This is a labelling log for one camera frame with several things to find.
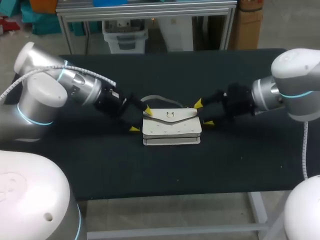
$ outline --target metal table frame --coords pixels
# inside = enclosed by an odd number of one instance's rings
[[[260,192],[248,192],[255,223],[193,226],[193,227],[166,227],[131,230],[92,231],[87,233],[88,240],[107,240],[117,238],[173,236],[212,233],[239,233],[256,231],[259,240],[275,240],[278,232],[284,226],[284,207],[290,191],[286,191],[271,212],[267,214]]]
[[[61,31],[70,54],[75,53],[68,23],[84,22],[85,53],[90,44],[90,21],[119,19],[150,19],[179,16],[226,16],[220,50],[228,48],[236,0],[191,0],[141,3],[128,0],[127,4],[93,7],[91,0],[59,0],[56,8]]]

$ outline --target concrete floor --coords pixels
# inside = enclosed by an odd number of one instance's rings
[[[320,49],[320,1],[266,0],[259,48]],[[0,36],[0,92],[14,76],[13,65],[23,45],[33,41],[49,52],[67,54],[61,34],[32,35],[27,30]],[[84,37],[75,37],[76,53],[82,54]],[[94,36],[90,53],[108,52],[101,35]],[[268,212],[282,192],[264,192]],[[88,201],[86,223],[89,231],[160,227],[210,226],[253,222],[246,193],[162,196]],[[148,240],[256,240],[255,233],[199,234],[188,236],[144,237]],[[276,238],[285,240],[281,232]]]

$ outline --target cable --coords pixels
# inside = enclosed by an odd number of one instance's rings
[[[161,101],[164,101],[164,102],[167,102],[167,103],[175,104],[175,105],[179,106],[180,108],[184,108],[184,106],[180,102],[165,98],[165,97],[160,96],[160,95],[145,96],[145,97],[141,98],[140,101],[141,102],[145,102],[145,101],[153,100],[153,99],[158,99],[158,100],[161,100]]]
[[[46,66],[46,67],[40,67],[34,70],[31,70],[30,72],[26,73],[25,75],[19,77],[16,81],[14,81],[14,83],[12,83],[5,91],[4,93],[2,93],[0,95],[0,102],[12,91],[12,89],[14,89],[19,83],[21,83],[22,81],[24,81],[25,79],[27,79],[29,76],[32,76],[34,74],[37,73],[41,73],[41,72],[45,72],[48,70],[52,70],[52,69],[67,69],[67,70],[73,70],[73,71],[77,71],[77,72],[81,72],[84,74],[88,74],[91,75],[95,78],[99,78],[101,80],[104,80],[106,82],[108,82],[109,84],[111,84],[112,86],[116,86],[116,83],[112,80],[110,80],[109,78],[102,76],[100,74],[97,74],[93,71],[89,71],[87,69],[81,68],[81,67],[77,67],[77,66],[66,66],[66,65],[56,65],[56,66]]]
[[[307,174],[307,144],[308,144],[308,122],[304,122],[303,143],[302,143],[302,173],[304,180],[308,179]]]

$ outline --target screw hole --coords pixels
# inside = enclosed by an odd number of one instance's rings
[[[45,219],[46,221],[48,221],[48,222],[52,222],[52,220],[54,219],[54,218],[52,217],[52,214],[49,213],[49,212],[45,213],[43,216],[44,216],[44,219]]]

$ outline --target black mat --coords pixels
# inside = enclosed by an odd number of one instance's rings
[[[271,74],[283,49],[147,55],[72,55],[65,58],[118,82],[138,97],[158,94],[194,104],[232,82],[251,85]],[[14,103],[15,91],[7,99]],[[128,118],[141,118],[131,109]],[[2,150],[45,156],[66,174],[78,200],[202,193],[290,190],[303,180],[303,123],[284,110],[243,116],[206,130],[199,145],[144,146],[92,107],[69,101],[48,134],[35,143],[0,144]],[[310,123],[307,167],[320,173],[320,121]]]

